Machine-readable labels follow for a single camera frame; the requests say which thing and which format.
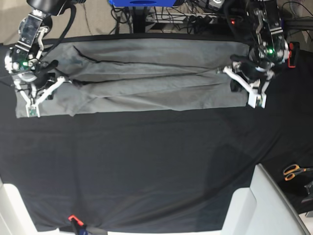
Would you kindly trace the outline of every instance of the wire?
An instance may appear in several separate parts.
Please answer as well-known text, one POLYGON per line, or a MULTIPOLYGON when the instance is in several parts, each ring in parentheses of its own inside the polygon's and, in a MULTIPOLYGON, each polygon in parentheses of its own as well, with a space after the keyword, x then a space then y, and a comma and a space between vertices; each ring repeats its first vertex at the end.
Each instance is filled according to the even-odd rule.
POLYGON ((166 8, 166 11, 167 11, 167 14, 169 14, 170 16, 172 16, 172 14, 169 12, 169 10, 166 8))
POLYGON ((194 14, 193 9, 189 6, 189 4, 188 4, 187 2, 185 3, 185 5, 187 6, 188 10, 189 10, 192 14, 194 14))
POLYGON ((161 19, 163 20, 163 12, 164 12, 164 7, 162 7, 162 13, 161 13, 161 19))
POLYGON ((131 14, 127 10, 127 8, 116 8, 114 5, 111 5, 111 16, 116 21, 115 28, 109 33, 111 34, 114 30, 119 28, 119 24, 128 24, 129 27, 129 33, 133 33, 133 26, 131 23, 131 14))
POLYGON ((309 38, 311 39, 311 43, 312 43, 312 42, 313 42, 312 36, 310 35, 310 33, 309 33, 307 30, 305 30, 305 31, 306 31, 306 33, 308 34, 309 38))
POLYGON ((213 8, 210 8, 210 7, 209 7, 209 8, 206 8, 206 7, 204 7, 204 6, 199 5, 199 3, 197 3, 196 0, 189 0, 188 2, 190 2, 191 4, 193 4, 193 5, 195 5, 195 6, 199 7, 199 8, 201 8, 201 9, 204 10, 204 11, 210 10, 210 11, 213 11, 213 12, 218 12, 217 10, 215 10, 215 9, 213 9, 213 8))
POLYGON ((297 1, 288 1, 288 2, 284 3, 284 4, 282 5, 282 11, 284 10, 284 6, 285 6, 286 4, 288 4, 288 3, 289 3, 289 5, 290 5, 290 3, 296 3, 296 4, 301 5, 301 6, 302 6, 304 9, 306 9, 307 12, 309 12, 309 14, 313 17, 312 12, 309 11, 302 3, 299 3, 299 2, 297 2, 297 1))
POLYGON ((169 19, 167 19, 167 20, 173 20, 173 24, 175 23, 175 21, 184 22, 184 20, 175 20, 175 21, 174 21, 174 19, 180 18, 181 15, 178 15, 178 16, 175 16, 175 17, 174 17, 173 14, 169 12, 168 8, 166 8, 166 11, 167 11, 167 14, 169 14, 169 15, 171 16, 171 18, 169 18, 169 19))
POLYGON ((63 33, 61 34, 61 36, 59 37, 59 39, 53 44, 52 47, 49 48, 48 52, 40 59, 41 61, 47 56, 49 55, 50 52, 52 52, 65 38, 65 36, 67 35, 68 31, 70 30, 70 28, 72 27, 74 20, 75 20, 75 16, 76 16, 76 7, 71 4, 70 5, 70 18, 68 21, 68 24, 66 26, 66 28, 64 29, 63 33))
POLYGON ((88 31, 89 31, 90 35, 93 35, 93 33, 91 32, 90 26, 89 26, 89 20, 88 20, 88 17, 87 17, 86 5, 83 3, 82 6, 83 6, 83 9, 84 9, 84 12, 85 12, 85 20, 86 20, 88 31))
POLYGON ((3 81, 1 81, 1 80, 0 80, 0 84, 5 85, 5 86, 7 86, 7 87, 12 87, 12 85, 7 84, 6 82, 3 82, 3 81))
POLYGON ((299 33, 299 32, 302 32, 302 30, 297 30, 297 31, 295 31, 295 32, 293 32, 293 33, 290 33, 290 32, 289 32, 288 37, 291 37, 293 34, 296 34, 296 33, 299 33))
POLYGON ((156 14, 156 22, 159 23, 158 17, 157 17, 157 8, 154 7, 154 9, 155 9, 155 14, 156 14))
POLYGON ((183 14, 184 16, 187 16, 185 13, 183 13, 183 12, 181 12, 181 11, 178 11, 176 8, 173 8, 173 7, 171 7, 171 8, 172 8, 173 10, 176 10, 177 12, 183 14))

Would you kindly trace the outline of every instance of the red clamp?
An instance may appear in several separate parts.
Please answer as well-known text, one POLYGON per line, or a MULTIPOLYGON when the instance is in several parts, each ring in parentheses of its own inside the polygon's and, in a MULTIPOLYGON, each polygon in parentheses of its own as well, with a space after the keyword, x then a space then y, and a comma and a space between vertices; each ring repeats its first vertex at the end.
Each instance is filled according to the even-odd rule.
POLYGON ((83 227, 84 223, 79 220, 76 216, 74 216, 73 214, 68 218, 69 221, 75 220, 77 222, 77 224, 81 227, 83 227))
POLYGON ((288 67, 295 68, 300 52, 300 43, 290 42, 289 43, 289 57, 288 57, 288 67))

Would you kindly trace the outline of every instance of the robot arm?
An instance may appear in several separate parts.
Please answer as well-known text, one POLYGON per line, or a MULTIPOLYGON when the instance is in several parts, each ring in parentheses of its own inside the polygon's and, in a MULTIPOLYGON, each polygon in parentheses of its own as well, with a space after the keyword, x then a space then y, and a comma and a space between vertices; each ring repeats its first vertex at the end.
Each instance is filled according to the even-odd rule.
POLYGON ((12 75, 16 89, 26 101, 27 116, 40 117, 39 105, 47 98, 52 99, 54 91, 66 81, 62 76, 56 78, 54 73, 49 73, 58 66, 58 61, 47 65, 42 60, 65 37, 74 21, 76 8, 71 4, 71 0, 27 0, 27 3, 33 10, 21 22, 20 38, 8 51, 5 67, 12 75), (52 29, 51 16, 63 14, 68 8, 71 8, 68 26, 60 40, 42 56, 45 49, 42 40, 52 29))
POLYGON ((248 104, 251 107, 265 108, 265 91, 275 75, 273 70, 288 60, 289 47, 284 38, 276 0, 248 0, 246 14, 251 22, 253 37, 249 55, 233 55, 232 66, 225 67, 223 72, 233 79, 232 91, 244 88, 249 93, 248 104))

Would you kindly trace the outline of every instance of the blue container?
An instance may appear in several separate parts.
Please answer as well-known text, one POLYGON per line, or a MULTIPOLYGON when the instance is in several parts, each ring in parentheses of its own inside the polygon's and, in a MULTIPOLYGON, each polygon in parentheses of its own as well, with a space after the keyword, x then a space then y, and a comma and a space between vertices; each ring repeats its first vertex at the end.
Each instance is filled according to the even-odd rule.
POLYGON ((116 7, 124 6, 173 6, 176 0, 109 0, 116 7))

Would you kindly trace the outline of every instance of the orange clip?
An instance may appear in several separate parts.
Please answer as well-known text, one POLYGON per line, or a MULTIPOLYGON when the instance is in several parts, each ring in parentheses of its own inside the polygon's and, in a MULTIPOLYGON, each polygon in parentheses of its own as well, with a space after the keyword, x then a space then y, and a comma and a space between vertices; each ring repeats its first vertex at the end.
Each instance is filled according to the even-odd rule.
POLYGON ((81 220, 79 220, 76 216, 74 216, 73 214, 68 218, 68 220, 72 221, 72 219, 75 219, 79 226, 83 226, 84 225, 84 223, 81 220))
POLYGON ((294 49, 293 43, 289 44, 289 48, 290 48, 290 51, 289 51, 289 57, 288 57, 288 67, 289 68, 295 68, 295 65, 290 64, 290 58, 292 57, 292 50, 294 49))

